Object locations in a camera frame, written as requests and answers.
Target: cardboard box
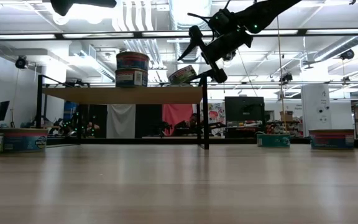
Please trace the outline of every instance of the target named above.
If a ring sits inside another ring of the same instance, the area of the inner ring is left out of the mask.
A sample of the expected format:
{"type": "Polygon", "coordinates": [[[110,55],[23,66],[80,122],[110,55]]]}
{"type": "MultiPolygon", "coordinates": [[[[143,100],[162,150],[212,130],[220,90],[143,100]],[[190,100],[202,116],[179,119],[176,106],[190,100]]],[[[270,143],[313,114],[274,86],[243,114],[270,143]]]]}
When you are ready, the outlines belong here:
{"type": "Polygon", "coordinates": [[[284,121],[284,117],[285,121],[293,121],[293,111],[285,111],[285,114],[284,112],[280,111],[280,116],[282,121],[284,121]]]}

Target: white curtain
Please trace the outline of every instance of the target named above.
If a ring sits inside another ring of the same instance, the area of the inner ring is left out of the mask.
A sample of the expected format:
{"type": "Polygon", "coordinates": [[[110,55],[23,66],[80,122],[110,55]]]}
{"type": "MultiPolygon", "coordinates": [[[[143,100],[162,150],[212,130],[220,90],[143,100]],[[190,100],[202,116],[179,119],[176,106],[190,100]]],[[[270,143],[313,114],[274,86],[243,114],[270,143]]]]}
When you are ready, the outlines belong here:
{"type": "Polygon", "coordinates": [[[135,138],[136,105],[108,105],[107,138],[135,138]]]}

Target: pink curtain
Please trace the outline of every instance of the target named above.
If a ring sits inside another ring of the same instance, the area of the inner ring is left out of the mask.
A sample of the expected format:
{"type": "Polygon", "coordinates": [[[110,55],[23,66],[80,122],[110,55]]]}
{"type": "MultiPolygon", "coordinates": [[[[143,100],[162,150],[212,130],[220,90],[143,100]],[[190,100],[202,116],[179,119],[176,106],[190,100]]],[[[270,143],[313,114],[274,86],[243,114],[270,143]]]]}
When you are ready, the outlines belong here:
{"type": "Polygon", "coordinates": [[[189,121],[192,114],[192,105],[162,105],[162,120],[172,125],[171,131],[165,131],[165,134],[172,135],[175,125],[182,121],[189,121]]]}

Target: wooden floor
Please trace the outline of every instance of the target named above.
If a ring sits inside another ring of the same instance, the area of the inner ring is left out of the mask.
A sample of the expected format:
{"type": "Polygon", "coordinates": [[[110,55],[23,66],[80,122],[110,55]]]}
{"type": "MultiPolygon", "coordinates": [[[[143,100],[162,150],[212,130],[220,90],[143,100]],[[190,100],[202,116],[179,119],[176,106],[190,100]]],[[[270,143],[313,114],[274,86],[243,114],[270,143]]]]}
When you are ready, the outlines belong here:
{"type": "Polygon", "coordinates": [[[1,156],[0,223],[358,223],[358,150],[82,145],[1,156]]]}

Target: wooden shelf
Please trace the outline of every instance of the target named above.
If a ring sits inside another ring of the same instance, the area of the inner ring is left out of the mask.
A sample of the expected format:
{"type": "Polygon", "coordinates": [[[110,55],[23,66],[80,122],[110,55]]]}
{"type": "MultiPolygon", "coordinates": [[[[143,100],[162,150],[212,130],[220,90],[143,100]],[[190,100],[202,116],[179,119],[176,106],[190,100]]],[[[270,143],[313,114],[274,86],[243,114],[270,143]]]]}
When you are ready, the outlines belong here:
{"type": "Polygon", "coordinates": [[[44,88],[46,95],[84,105],[198,104],[201,87],[44,88]]]}

